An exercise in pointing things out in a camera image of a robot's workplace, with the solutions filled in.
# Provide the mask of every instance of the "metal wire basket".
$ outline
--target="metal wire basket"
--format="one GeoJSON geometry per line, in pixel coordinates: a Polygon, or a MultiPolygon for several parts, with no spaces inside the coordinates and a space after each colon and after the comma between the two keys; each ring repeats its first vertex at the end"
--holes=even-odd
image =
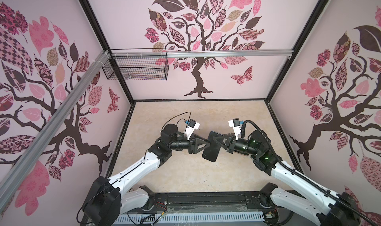
{"type": "Polygon", "coordinates": [[[166,50],[153,49],[153,52],[118,53],[102,68],[107,79],[167,80],[169,66],[166,50]]]}

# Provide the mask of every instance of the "leaf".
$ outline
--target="leaf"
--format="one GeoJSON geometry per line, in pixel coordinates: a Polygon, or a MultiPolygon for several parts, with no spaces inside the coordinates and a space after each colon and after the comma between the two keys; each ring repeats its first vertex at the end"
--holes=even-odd
{"type": "Polygon", "coordinates": [[[61,170],[58,167],[50,165],[48,171],[51,177],[61,181],[61,170]]]}
{"type": "Polygon", "coordinates": [[[102,86],[95,86],[89,93],[89,105],[96,106],[101,100],[102,86]]]}
{"type": "Polygon", "coordinates": [[[246,61],[246,57],[225,57],[225,62],[230,65],[240,64],[243,61],[246,61]]]}
{"type": "Polygon", "coordinates": [[[348,135],[344,135],[337,141],[337,151],[339,151],[341,148],[345,147],[348,144],[348,135]]]}
{"type": "Polygon", "coordinates": [[[62,84],[55,89],[54,98],[61,101],[64,101],[66,99],[66,91],[62,84]]]}
{"type": "Polygon", "coordinates": [[[312,69],[310,72],[308,72],[308,74],[312,78],[319,78],[323,74],[323,69],[320,67],[316,67],[316,68],[312,69]]]}
{"type": "Polygon", "coordinates": [[[363,156],[360,168],[365,179],[377,190],[381,191],[381,163],[370,157],[363,156]]]}
{"type": "Polygon", "coordinates": [[[381,52],[381,31],[370,25],[358,26],[355,29],[360,32],[360,44],[369,51],[381,52]]]}
{"type": "Polygon", "coordinates": [[[48,164],[53,163],[56,159],[57,159],[57,155],[56,155],[56,153],[53,153],[53,154],[48,158],[48,160],[46,161],[45,166],[48,165],[48,164]]]}
{"type": "Polygon", "coordinates": [[[192,13],[183,14],[181,16],[183,16],[188,21],[193,21],[194,19],[196,19],[196,15],[192,13]]]}
{"type": "Polygon", "coordinates": [[[185,5],[189,7],[191,10],[197,11],[198,2],[197,0],[183,0],[185,5]]]}
{"type": "Polygon", "coordinates": [[[350,169],[352,170],[352,173],[354,173],[356,170],[357,170],[357,158],[356,158],[356,155],[353,154],[349,160],[348,160],[348,164],[349,164],[349,167],[350,169]]]}
{"type": "Polygon", "coordinates": [[[246,23],[245,28],[246,28],[246,29],[252,29],[252,28],[254,28],[254,26],[258,24],[258,22],[259,22],[259,20],[260,20],[261,17],[255,17],[255,18],[250,19],[250,20],[246,23]]]}
{"type": "Polygon", "coordinates": [[[260,31],[257,30],[246,30],[241,33],[238,33],[243,39],[249,40],[249,39],[256,39],[258,35],[262,34],[264,32],[264,29],[261,29],[260,31]]]}
{"type": "Polygon", "coordinates": [[[346,62],[344,61],[341,64],[335,75],[337,91],[341,90],[347,82],[347,67],[345,66],[345,63],[346,62]]]}
{"type": "Polygon", "coordinates": [[[153,4],[159,4],[169,12],[176,12],[184,9],[184,6],[178,0],[155,0],[153,4]]]}
{"type": "Polygon", "coordinates": [[[3,62],[1,62],[1,64],[3,66],[5,76],[7,77],[7,80],[11,86],[13,86],[16,90],[23,92],[25,89],[25,78],[23,75],[20,72],[5,66],[3,62]]]}
{"type": "Polygon", "coordinates": [[[372,72],[380,73],[381,72],[381,61],[369,58],[369,68],[372,72]]]}
{"type": "Polygon", "coordinates": [[[369,81],[368,80],[365,80],[363,82],[361,82],[360,84],[358,84],[356,86],[356,93],[359,93],[361,95],[365,95],[369,90],[369,81]]]}
{"type": "Polygon", "coordinates": [[[56,78],[57,85],[61,84],[65,80],[65,69],[64,69],[64,65],[62,65],[62,62],[58,64],[57,66],[57,69],[55,72],[55,78],[56,78]]]}
{"type": "Polygon", "coordinates": [[[200,41],[197,41],[196,43],[193,44],[192,51],[196,51],[200,46],[200,41]]]}
{"type": "Polygon", "coordinates": [[[260,11],[260,9],[261,9],[261,0],[255,0],[254,1],[254,5],[253,5],[253,14],[254,14],[254,16],[256,15],[256,14],[258,14],[258,12],[260,11]]]}
{"type": "Polygon", "coordinates": [[[46,59],[50,66],[55,66],[58,64],[58,53],[56,48],[50,49],[46,55],[46,59]]]}
{"type": "Polygon", "coordinates": [[[181,21],[175,21],[175,22],[171,22],[171,24],[173,24],[176,28],[178,29],[181,29],[181,28],[184,28],[185,27],[185,24],[181,21]]]}
{"type": "Polygon", "coordinates": [[[41,117],[41,110],[37,108],[24,109],[22,113],[31,121],[38,121],[41,117]]]}
{"type": "Polygon", "coordinates": [[[320,81],[320,83],[322,86],[328,86],[329,85],[328,81],[320,81]]]}
{"type": "Polygon", "coordinates": [[[353,120],[353,122],[355,124],[362,124],[364,123],[365,121],[367,121],[373,114],[359,114],[355,117],[355,119],[353,120]]]}
{"type": "Polygon", "coordinates": [[[200,11],[200,19],[205,18],[209,14],[209,10],[208,0],[206,0],[200,11]]]}
{"type": "Polygon", "coordinates": [[[11,121],[9,118],[0,119],[0,136],[8,131],[11,127],[11,121]]]}
{"type": "Polygon", "coordinates": [[[13,95],[8,94],[0,97],[0,111],[6,111],[13,105],[13,95]]]}
{"type": "Polygon", "coordinates": [[[307,104],[305,104],[305,105],[313,105],[318,99],[319,99],[319,98],[314,97],[314,98],[312,98],[311,100],[309,100],[309,101],[307,102],[307,104]]]}
{"type": "Polygon", "coordinates": [[[190,29],[190,34],[192,37],[196,37],[198,35],[198,30],[195,27],[190,29]]]}
{"type": "Polygon", "coordinates": [[[358,103],[357,100],[346,100],[341,102],[339,105],[343,107],[344,109],[349,109],[357,105],[357,103],[358,103]]]}
{"type": "Polygon", "coordinates": [[[339,139],[341,136],[343,135],[342,132],[334,132],[331,137],[330,137],[330,141],[333,139],[333,140],[337,140],[339,139]]]}
{"type": "Polygon", "coordinates": [[[381,150],[381,141],[373,141],[369,144],[369,146],[374,149],[381,150]]]}
{"type": "Polygon", "coordinates": [[[216,18],[216,28],[219,28],[221,27],[221,25],[224,23],[225,21],[225,18],[226,18],[226,11],[225,9],[222,9],[220,10],[220,12],[218,13],[218,16],[216,18]]]}
{"type": "Polygon", "coordinates": [[[241,24],[243,24],[247,20],[247,18],[249,18],[250,12],[251,12],[251,9],[241,15],[241,19],[240,19],[241,24]]]}
{"type": "Polygon", "coordinates": [[[179,33],[177,30],[174,30],[173,28],[169,27],[169,30],[171,32],[171,36],[172,38],[178,42],[178,43],[181,43],[181,44],[185,44],[185,39],[184,39],[184,36],[179,33]]]}
{"type": "Polygon", "coordinates": [[[349,68],[353,72],[361,72],[363,70],[360,62],[357,61],[357,60],[354,60],[352,58],[350,58],[350,66],[349,66],[349,68]]]}
{"type": "Polygon", "coordinates": [[[78,58],[79,58],[78,50],[77,50],[77,47],[75,46],[75,43],[74,43],[74,42],[73,42],[73,44],[70,46],[69,53],[70,53],[70,57],[71,57],[71,59],[73,60],[73,62],[78,61],[78,58]]]}
{"type": "Polygon", "coordinates": [[[27,149],[33,142],[34,137],[30,135],[17,135],[0,141],[0,153],[14,154],[27,149]]]}

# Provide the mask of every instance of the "black frame edge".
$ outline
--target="black frame edge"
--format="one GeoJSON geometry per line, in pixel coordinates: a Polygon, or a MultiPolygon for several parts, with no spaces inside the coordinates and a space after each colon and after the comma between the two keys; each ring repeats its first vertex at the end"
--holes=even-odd
{"type": "MultiPolygon", "coordinates": [[[[78,1],[81,4],[82,9],[83,9],[83,11],[86,14],[87,19],[89,20],[90,25],[93,28],[94,33],[95,33],[96,37],[98,38],[99,43],[101,44],[101,47],[104,50],[107,50],[110,55],[112,55],[112,51],[110,49],[110,46],[109,46],[109,44],[108,44],[108,42],[106,40],[105,35],[103,34],[101,26],[98,23],[98,20],[95,17],[94,11],[93,11],[89,1],[88,0],[78,0],[78,1]]],[[[113,58],[111,58],[110,61],[111,61],[111,64],[115,66],[115,68],[114,68],[115,74],[117,76],[118,75],[121,76],[121,72],[120,72],[120,70],[118,68],[117,63],[114,61],[113,58]]],[[[133,99],[133,97],[131,95],[130,90],[128,89],[126,81],[123,78],[118,78],[118,81],[119,81],[119,83],[120,83],[124,93],[126,94],[128,101],[132,105],[134,103],[134,99],[133,99]]]]}
{"type": "Polygon", "coordinates": [[[310,15],[306,25],[304,26],[302,33],[300,34],[298,40],[296,41],[294,45],[294,52],[290,59],[287,59],[285,64],[282,67],[282,70],[279,72],[279,75],[277,76],[276,81],[272,85],[269,94],[267,95],[266,100],[271,101],[271,99],[274,97],[276,91],[278,90],[280,84],[283,81],[283,78],[286,76],[289,68],[291,67],[292,63],[294,62],[296,56],[298,55],[300,49],[302,48],[304,42],[306,41],[309,33],[311,32],[312,28],[314,27],[317,19],[319,18],[320,14],[323,12],[326,4],[329,0],[318,0],[314,10],[312,11],[312,14],[310,15]]]}
{"type": "Polygon", "coordinates": [[[265,101],[265,103],[266,103],[266,106],[267,106],[267,108],[268,108],[268,110],[270,112],[270,115],[271,115],[271,117],[272,117],[272,119],[274,121],[274,124],[277,127],[277,129],[278,129],[279,135],[282,138],[282,141],[283,141],[283,143],[284,143],[284,145],[285,145],[285,147],[287,149],[287,152],[288,152],[288,155],[290,156],[291,162],[293,163],[293,165],[294,165],[294,167],[295,167],[295,169],[297,171],[299,171],[302,174],[304,174],[303,170],[302,170],[302,167],[300,166],[300,164],[298,162],[298,159],[296,158],[295,153],[293,152],[293,149],[292,149],[290,143],[288,142],[286,134],[284,133],[282,127],[280,126],[280,123],[279,123],[279,121],[278,121],[278,119],[277,119],[277,117],[276,117],[276,115],[274,113],[274,110],[272,109],[272,107],[270,105],[270,102],[265,101]]]}

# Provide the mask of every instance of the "marble floor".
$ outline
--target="marble floor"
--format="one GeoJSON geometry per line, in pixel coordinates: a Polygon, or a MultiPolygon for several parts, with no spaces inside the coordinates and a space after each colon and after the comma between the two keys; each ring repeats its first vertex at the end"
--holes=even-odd
{"type": "MultiPolygon", "coordinates": [[[[191,118],[201,124],[194,133],[204,138],[212,130],[221,134],[233,132],[228,120],[239,118],[254,121],[267,133],[276,153],[292,165],[264,101],[137,102],[112,174],[126,169],[144,156],[145,151],[160,137],[163,124],[186,111],[192,112],[191,118]]],[[[170,123],[176,124],[180,118],[170,123]]],[[[179,131],[184,131],[183,121],[178,126],[179,131]]],[[[254,127],[248,124],[246,135],[252,131],[254,127]]],[[[249,156],[236,152],[231,154],[221,148],[216,162],[203,159],[202,152],[188,154],[186,150],[173,151],[166,163],[141,179],[134,189],[146,185],[154,192],[257,191],[267,182],[291,190],[288,185],[258,170],[249,156]]]]}

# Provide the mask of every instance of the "black cable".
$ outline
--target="black cable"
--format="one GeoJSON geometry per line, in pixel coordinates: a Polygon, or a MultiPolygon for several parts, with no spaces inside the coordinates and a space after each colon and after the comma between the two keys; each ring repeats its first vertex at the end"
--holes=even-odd
{"type": "Polygon", "coordinates": [[[259,130],[259,132],[262,134],[262,136],[264,137],[264,139],[266,140],[267,144],[269,145],[269,148],[270,148],[270,151],[271,153],[273,154],[273,156],[275,157],[275,159],[277,160],[277,162],[283,166],[285,169],[287,169],[289,172],[297,175],[298,177],[302,178],[303,180],[307,181],[310,185],[312,185],[313,187],[315,187],[316,189],[318,189],[320,192],[324,193],[325,195],[327,195],[329,198],[339,202],[341,205],[344,206],[344,208],[354,212],[355,214],[359,215],[361,218],[365,219],[369,224],[373,225],[373,226],[378,226],[374,221],[372,221],[371,219],[369,219],[368,217],[366,217],[364,214],[360,213],[359,211],[357,211],[356,209],[352,208],[350,205],[347,205],[345,203],[345,201],[341,200],[340,198],[337,198],[336,196],[334,195],[331,195],[331,193],[327,192],[326,190],[324,190],[322,187],[318,186],[317,184],[315,184],[313,181],[311,181],[310,179],[308,179],[307,177],[305,177],[303,174],[297,172],[297,171],[293,171],[293,169],[289,168],[288,166],[286,166],[282,160],[279,158],[279,156],[275,153],[275,150],[274,148],[272,147],[271,143],[270,143],[270,140],[269,138],[267,138],[266,134],[263,132],[262,129],[260,129],[258,127],[258,125],[256,125],[253,121],[251,120],[246,120],[243,124],[242,124],[242,128],[241,128],[241,138],[244,138],[245,137],[245,127],[246,127],[246,123],[250,123],[252,124],[257,130],[259,130]]]}

